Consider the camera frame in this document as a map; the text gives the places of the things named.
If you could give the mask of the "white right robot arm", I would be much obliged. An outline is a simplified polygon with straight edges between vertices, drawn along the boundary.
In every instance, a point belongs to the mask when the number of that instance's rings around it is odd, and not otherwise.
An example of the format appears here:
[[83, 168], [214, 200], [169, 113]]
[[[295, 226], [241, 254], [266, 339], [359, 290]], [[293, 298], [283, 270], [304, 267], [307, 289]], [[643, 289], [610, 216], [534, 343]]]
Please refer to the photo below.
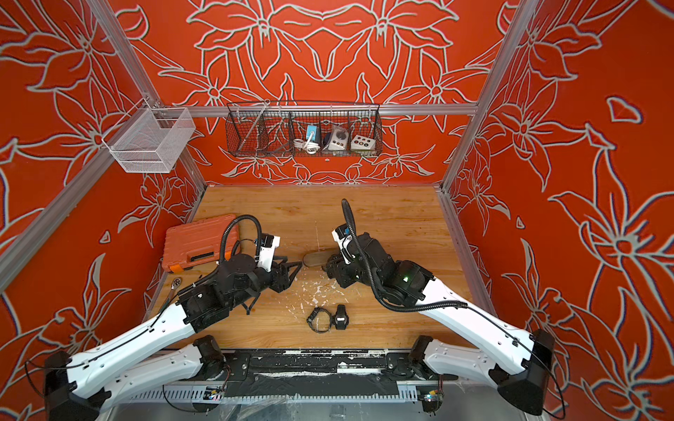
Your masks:
[[342, 213], [344, 224], [333, 230], [339, 252], [325, 266], [330, 278], [342, 288], [357, 282], [367, 285], [386, 310], [419, 313], [476, 347], [468, 352], [440, 340], [418, 339], [421, 362], [433, 373], [488, 385], [529, 415], [546, 413], [548, 387], [557, 383], [555, 339], [550, 333], [512, 326], [454, 292], [421, 265], [393, 260], [378, 240], [358, 233], [347, 199], [342, 200]]

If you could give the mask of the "orange plastic tool case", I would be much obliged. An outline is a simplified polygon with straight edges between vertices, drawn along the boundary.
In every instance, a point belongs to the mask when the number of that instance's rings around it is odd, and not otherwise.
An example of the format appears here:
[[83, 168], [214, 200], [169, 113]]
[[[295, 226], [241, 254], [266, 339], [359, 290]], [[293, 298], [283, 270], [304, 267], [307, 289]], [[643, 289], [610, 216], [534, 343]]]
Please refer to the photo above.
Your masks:
[[169, 228], [161, 259], [163, 270], [180, 274], [195, 266], [217, 261], [224, 231], [235, 218], [234, 214], [226, 214]]

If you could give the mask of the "black chunky sport watch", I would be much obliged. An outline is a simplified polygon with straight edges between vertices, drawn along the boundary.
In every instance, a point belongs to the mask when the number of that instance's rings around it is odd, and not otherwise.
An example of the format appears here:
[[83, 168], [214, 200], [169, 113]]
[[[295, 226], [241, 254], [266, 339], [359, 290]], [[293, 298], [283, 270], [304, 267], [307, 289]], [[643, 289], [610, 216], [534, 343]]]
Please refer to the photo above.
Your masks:
[[315, 307], [306, 322], [314, 333], [328, 333], [333, 326], [333, 315], [325, 308]]

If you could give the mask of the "white mesh wall basket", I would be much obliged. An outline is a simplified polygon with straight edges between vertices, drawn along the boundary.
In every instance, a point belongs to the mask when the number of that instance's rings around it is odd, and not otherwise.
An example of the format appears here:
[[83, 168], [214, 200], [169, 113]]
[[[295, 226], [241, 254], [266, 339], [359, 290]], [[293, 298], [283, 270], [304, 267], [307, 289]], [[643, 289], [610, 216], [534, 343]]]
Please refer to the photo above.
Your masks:
[[163, 117], [152, 109], [137, 110], [103, 144], [126, 173], [168, 174], [196, 130], [187, 108], [174, 112], [175, 117]]

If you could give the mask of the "small circuit board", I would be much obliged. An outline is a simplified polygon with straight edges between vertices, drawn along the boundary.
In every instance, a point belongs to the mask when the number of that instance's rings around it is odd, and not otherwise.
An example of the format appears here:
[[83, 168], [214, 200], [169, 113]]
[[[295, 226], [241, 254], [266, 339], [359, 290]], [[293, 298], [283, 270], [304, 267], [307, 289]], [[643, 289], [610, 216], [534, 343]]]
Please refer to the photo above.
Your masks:
[[203, 399], [205, 401], [220, 401], [225, 397], [226, 389], [222, 386], [220, 387], [207, 387]]
[[435, 413], [442, 407], [444, 393], [439, 390], [430, 390], [421, 397], [422, 410], [426, 413]]

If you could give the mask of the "white box with dots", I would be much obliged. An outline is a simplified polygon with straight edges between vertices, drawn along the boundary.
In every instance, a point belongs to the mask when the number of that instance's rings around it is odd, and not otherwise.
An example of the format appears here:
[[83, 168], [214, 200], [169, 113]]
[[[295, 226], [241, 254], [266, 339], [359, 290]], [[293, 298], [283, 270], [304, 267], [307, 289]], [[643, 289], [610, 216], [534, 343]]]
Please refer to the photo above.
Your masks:
[[350, 142], [350, 151], [358, 154], [368, 154], [376, 151], [376, 141], [363, 135], [356, 135]]

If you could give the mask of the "blue white small box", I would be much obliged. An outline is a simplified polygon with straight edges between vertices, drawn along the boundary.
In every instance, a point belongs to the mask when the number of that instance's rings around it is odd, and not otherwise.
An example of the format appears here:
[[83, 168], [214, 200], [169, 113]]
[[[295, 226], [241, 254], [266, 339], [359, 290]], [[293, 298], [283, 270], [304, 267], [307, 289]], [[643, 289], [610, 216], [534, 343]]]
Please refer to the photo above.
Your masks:
[[306, 128], [305, 132], [305, 140], [308, 143], [314, 143], [318, 144], [319, 143], [319, 128], [314, 125], [309, 125]]

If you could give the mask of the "black digital square watch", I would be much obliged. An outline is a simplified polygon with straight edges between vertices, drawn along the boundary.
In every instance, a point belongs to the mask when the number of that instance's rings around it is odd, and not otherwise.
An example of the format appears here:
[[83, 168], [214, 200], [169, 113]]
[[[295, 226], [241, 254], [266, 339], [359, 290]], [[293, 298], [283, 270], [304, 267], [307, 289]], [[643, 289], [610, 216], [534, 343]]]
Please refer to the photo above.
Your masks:
[[336, 330], [343, 331], [349, 326], [349, 315], [345, 305], [337, 305], [335, 315], [333, 316], [333, 325]]

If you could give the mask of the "small circuit board left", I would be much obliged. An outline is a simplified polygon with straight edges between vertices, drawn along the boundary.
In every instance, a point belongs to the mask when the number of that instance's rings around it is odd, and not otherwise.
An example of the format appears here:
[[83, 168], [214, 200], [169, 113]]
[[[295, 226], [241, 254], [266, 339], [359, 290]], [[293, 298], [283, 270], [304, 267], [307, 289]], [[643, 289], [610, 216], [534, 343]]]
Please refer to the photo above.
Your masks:
[[225, 397], [226, 389], [222, 386], [220, 387], [207, 387], [203, 399], [205, 401], [220, 401]]

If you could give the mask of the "dark wooden watch stand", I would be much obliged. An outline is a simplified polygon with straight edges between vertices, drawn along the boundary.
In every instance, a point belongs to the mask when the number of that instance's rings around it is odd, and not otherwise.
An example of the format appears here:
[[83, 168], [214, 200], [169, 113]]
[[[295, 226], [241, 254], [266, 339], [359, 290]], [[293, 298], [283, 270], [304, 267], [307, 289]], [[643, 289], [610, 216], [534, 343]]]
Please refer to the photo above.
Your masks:
[[306, 254], [302, 261], [307, 268], [319, 268], [325, 266], [334, 254], [333, 250], [314, 251]]

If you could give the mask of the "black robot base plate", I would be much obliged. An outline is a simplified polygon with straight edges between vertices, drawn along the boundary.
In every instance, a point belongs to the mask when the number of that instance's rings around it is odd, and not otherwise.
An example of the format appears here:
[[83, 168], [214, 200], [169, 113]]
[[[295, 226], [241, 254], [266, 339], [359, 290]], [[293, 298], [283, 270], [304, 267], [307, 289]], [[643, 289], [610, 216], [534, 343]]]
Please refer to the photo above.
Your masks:
[[233, 349], [213, 380], [179, 386], [214, 387], [224, 397], [287, 396], [411, 400], [459, 379], [414, 362], [408, 349]]

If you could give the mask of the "white grey round device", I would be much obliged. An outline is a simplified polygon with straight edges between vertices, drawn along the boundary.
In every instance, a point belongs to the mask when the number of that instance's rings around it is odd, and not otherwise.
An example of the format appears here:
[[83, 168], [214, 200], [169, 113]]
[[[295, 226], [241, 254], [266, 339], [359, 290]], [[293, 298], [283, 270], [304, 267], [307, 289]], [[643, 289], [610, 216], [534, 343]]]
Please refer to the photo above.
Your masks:
[[349, 145], [349, 132], [340, 127], [334, 126], [329, 133], [326, 141], [326, 151], [340, 152], [346, 151]]

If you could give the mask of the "small circuit board right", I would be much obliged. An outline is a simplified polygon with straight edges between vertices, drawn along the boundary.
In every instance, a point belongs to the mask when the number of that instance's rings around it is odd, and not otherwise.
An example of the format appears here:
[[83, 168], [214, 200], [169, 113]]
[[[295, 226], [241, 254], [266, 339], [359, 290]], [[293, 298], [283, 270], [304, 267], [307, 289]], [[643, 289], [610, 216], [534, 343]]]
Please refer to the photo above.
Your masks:
[[442, 407], [444, 393], [439, 390], [430, 390], [421, 397], [422, 410], [426, 413], [435, 413]]

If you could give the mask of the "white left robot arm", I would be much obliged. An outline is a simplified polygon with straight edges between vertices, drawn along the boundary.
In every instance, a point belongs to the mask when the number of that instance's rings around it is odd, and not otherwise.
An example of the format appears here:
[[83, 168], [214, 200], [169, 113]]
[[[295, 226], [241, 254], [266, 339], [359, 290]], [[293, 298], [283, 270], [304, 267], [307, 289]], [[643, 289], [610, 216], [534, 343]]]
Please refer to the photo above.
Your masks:
[[216, 268], [180, 289], [152, 319], [78, 354], [49, 356], [39, 366], [47, 418], [95, 420], [130, 396], [230, 371], [211, 335], [170, 354], [158, 351], [218, 324], [237, 307], [250, 312], [267, 289], [289, 289], [303, 264], [276, 256], [279, 244], [256, 217], [236, 217], [222, 234]]

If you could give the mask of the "green handled ratchet wrench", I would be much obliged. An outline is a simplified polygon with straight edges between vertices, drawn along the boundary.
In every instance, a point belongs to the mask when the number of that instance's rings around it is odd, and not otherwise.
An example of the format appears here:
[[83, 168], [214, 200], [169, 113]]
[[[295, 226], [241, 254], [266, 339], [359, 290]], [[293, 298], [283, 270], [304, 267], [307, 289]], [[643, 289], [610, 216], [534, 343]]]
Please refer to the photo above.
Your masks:
[[182, 284], [182, 278], [181, 277], [176, 277], [172, 280], [170, 284], [170, 293], [172, 295], [175, 295], [177, 291], [179, 290], [181, 284]]

